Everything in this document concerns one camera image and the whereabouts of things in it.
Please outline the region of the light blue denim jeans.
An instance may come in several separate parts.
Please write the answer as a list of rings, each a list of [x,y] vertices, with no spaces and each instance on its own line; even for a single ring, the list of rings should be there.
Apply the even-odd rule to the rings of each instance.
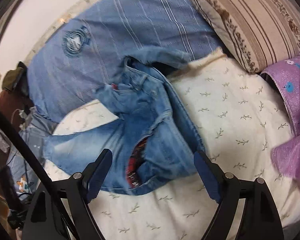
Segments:
[[[142,195],[194,174],[203,141],[167,79],[190,62],[186,52],[149,46],[106,65],[110,79],[93,97],[115,120],[84,132],[52,135],[43,156],[67,174],[81,172],[105,148],[113,161],[101,187]]]

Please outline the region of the cream leaf-print bed sheet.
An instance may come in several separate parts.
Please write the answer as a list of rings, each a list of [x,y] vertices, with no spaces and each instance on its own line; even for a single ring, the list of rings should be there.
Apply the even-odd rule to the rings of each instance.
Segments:
[[[215,51],[170,77],[206,154],[239,179],[266,181],[285,239],[300,239],[300,190],[271,163],[271,150],[292,137],[283,100],[259,75]],[[115,120],[98,101],[71,111],[53,135],[84,132]],[[65,173],[46,160],[53,180]],[[217,209],[196,172],[142,195],[99,193],[89,207],[106,239],[200,239]]]

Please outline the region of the purple floral cloth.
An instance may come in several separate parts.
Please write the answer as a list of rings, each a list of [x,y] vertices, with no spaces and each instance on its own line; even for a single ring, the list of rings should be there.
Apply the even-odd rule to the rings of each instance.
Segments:
[[[300,56],[267,67],[261,77],[280,94],[293,135],[288,142],[271,150],[271,161],[300,190]]]

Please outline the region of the blue striped pillow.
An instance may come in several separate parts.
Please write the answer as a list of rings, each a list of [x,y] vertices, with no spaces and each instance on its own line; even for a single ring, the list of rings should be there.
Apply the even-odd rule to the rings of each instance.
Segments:
[[[100,0],[60,27],[33,57],[30,99],[40,115],[60,122],[112,83],[127,55],[165,47],[196,60],[222,46],[190,0]]]

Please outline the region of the olive green cap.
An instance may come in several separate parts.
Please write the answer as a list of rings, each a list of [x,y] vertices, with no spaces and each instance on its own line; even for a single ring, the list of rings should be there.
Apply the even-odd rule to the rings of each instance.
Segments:
[[[19,61],[14,70],[9,70],[6,73],[1,87],[8,92],[17,92],[28,97],[27,66],[22,61]]]

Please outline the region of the beige striped floral pillow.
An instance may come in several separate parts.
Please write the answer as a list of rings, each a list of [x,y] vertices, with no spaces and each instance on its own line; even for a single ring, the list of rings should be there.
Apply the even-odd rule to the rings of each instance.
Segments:
[[[243,69],[259,73],[300,56],[300,7],[294,0],[191,0]]]

